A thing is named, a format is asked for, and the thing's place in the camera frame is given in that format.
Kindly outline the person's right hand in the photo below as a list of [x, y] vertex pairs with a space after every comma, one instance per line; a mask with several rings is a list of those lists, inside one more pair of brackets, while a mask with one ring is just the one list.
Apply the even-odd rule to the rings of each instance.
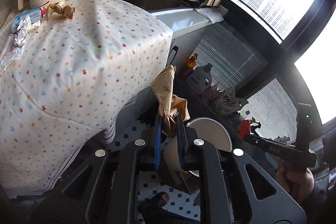
[[[276, 173], [275, 180], [298, 203], [302, 203], [303, 200], [311, 194], [315, 184], [314, 177], [308, 168], [306, 171], [288, 171], [285, 169], [283, 164], [280, 165], [280, 168]], [[290, 188], [290, 182], [298, 185], [296, 194], [292, 193], [294, 188]]]

